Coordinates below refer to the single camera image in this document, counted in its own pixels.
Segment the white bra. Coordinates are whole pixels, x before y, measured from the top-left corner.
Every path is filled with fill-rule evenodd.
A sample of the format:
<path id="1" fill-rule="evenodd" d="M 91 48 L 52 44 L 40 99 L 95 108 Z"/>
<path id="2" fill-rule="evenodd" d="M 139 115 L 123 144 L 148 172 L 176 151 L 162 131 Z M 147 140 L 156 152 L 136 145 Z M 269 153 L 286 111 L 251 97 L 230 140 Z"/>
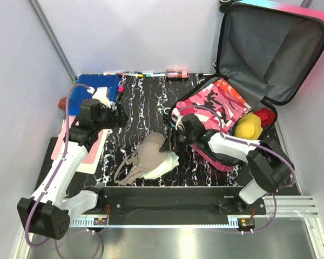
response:
<path id="1" fill-rule="evenodd" d="M 179 157 L 174 152 L 169 152 L 166 154 L 166 158 L 164 159 L 164 161 L 154 170 L 144 173 L 143 178 L 145 180 L 155 180 L 165 175 L 166 173 L 172 171 L 178 165 Z"/>

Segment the yellow bra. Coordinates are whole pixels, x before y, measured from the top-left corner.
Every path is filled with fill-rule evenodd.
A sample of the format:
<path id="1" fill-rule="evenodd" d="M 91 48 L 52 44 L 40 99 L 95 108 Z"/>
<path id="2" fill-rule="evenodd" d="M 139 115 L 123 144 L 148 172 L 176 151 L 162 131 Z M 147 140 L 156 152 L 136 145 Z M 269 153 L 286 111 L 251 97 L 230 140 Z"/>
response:
<path id="1" fill-rule="evenodd" d="M 260 117 L 254 113 L 248 113 L 239 119 L 234 136 L 247 140 L 258 140 L 262 132 Z"/>

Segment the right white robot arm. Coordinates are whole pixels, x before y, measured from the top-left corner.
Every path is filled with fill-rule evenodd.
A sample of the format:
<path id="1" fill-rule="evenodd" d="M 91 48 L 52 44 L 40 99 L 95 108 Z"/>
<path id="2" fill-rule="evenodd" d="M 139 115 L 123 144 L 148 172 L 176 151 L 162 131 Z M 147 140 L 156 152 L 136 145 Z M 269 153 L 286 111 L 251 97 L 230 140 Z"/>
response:
<path id="1" fill-rule="evenodd" d="M 274 139 L 245 140 L 220 130 L 206 129 L 194 114 L 172 118 L 164 116 L 167 138 L 161 151 L 180 152 L 190 146 L 219 171 L 228 171 L 238 163 L 248 164 L 252 180 L 234 200 L 237 212 L 246 214 L 254 202 L 281 188 L 295 184 L 295 168 Z"/>

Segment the beige bra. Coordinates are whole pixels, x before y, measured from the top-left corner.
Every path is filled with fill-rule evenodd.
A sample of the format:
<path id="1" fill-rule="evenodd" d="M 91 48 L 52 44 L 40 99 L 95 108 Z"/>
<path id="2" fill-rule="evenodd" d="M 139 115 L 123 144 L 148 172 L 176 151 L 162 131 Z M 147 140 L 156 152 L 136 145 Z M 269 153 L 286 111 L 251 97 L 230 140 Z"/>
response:
<path id="1" fill-rule="evenodd" d="M 160 147 L 165 142 L 162 134 L 151 132 L 136 146 L 136 150 L 124 158 L 117 168 L 113 180 L 120 186 L 132 185 L 136 179 L 143 178 L 143 174 L 154 170 L 166 158 L 166 152 L 160 152 Z M 126 177 L 118 180 L 124 165 L 132 165 Z"/>

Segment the pink camouflage garment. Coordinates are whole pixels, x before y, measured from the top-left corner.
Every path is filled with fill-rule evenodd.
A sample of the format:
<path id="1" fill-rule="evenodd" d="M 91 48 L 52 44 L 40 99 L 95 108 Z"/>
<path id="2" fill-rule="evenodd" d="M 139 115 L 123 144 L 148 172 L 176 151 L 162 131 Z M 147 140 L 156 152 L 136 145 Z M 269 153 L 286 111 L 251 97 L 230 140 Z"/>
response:
<path id="1" fill-rule="evenodd" d="M 179 115 L 195 114 L 207 130 L 218 130 L 222 123 L 222 132 L 230 133 L 252 107 L 247 102 L 240 103 L 214 83 L 208 83 L 202 90 L 177 102 L 172 110 L 172 119 L 176 121 Z"/>

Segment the orange white shirt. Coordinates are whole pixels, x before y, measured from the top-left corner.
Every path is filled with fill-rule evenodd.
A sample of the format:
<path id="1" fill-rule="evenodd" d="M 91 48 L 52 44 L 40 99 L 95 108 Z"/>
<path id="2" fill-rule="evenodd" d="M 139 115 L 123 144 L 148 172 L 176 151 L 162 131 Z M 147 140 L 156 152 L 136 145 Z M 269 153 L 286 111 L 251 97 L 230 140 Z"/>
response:
<path id="1" fill-rule="evenodd" d="M 245 99 L 224 78 L 217 80 L 214 85 L 228 93 L 240 103 L 246 104 Z"/>

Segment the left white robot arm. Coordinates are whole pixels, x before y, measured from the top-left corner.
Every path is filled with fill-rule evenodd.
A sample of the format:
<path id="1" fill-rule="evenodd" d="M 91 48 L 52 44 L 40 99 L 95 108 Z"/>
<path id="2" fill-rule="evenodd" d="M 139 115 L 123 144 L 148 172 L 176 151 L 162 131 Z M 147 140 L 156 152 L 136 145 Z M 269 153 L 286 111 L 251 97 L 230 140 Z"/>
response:
<path id="1" fill-rule="evenodd" d="M 64 200 L 64 194 L 79 165 L 91 151 L 102 130 L 122 128 L 128 116 L 120 102 L 105 106 L 98 99 L 85 99 L 80 113 L 66 121 L 62 150 L 30 198 L 21 198 L 17 210 L 25 235 L 30 233 L 60 240 L 70 223 L 84 212 L 101 213 L 106 206 L 101 188 L 86 187 Z"/>

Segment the red lace bra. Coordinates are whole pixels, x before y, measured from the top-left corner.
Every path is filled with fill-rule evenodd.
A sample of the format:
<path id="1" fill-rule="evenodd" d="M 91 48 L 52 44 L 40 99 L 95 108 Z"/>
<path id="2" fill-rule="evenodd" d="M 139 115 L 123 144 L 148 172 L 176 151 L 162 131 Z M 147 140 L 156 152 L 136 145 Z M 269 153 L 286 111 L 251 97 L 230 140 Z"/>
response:
<path id="1" fill-rule="evenodd" d="M 274 123 L 276 114 L 269 108 L 262 108 L 258 111 L 253 112 L 261 120 L 261 127 L 266 128 Z"/>

